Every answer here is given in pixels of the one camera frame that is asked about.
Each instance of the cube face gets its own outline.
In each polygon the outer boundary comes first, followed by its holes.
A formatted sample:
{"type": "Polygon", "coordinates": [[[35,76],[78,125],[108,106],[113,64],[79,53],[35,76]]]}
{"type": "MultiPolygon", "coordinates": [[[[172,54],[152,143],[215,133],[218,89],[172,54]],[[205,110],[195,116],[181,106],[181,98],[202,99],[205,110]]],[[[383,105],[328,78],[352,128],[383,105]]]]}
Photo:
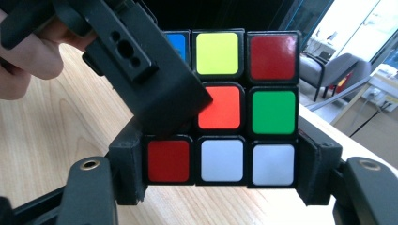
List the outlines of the cube face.
{"type": "Polygon", "coordinates": [[[254,88],[250,132],[255,135],[294,135],[297,129],[296,89],[254,88]]]}
{"type": "Polygon", "coordinates": [[[185,48],[186,60],[191,58],[192,70],[213,101],[172,137],[146,135],[145,182],[292,187],[299,117],[298,34],[248,32],[244,39],[242,29],[165,33],[182,59],[185,48]],[[192,45],[184,46],[184,38],[192,45]]]}
{"type": "Polygon", "coordinates": [[[204,137],[197,145],[196,185],[245,184],[245,141],[241,137],[204,137]]]}
{"type": "Polygon", "coordinates": [[[295,146],[255,144],[251,171],[250,188],[291,186],[295,177],[295,146]]]}
{"type": "Polygon", "coordinates": [[[150,140],[146,145],[146,170],[149,184],[192,184],[192,140],[174,137],[150,140]]]}
{"type": "Polygon", "coordinates": [[[198,128],[210,133],[238,131],[242,127],[244,116],[243,88],[233,82],[206,82],[204,86],[213,101],[199,113],[198,128]]]}
{"type": "Polygon", "coordinates": [[[243,34],[243,29],[193,31],[192,66],[201,80],[235,79],[242,74],[243,34]]]}
{"type": "Polygon", "coordinates": [[[286,33],[248,33],[248,70],[253,83],[297,83],[299,37],[286,33]]]}

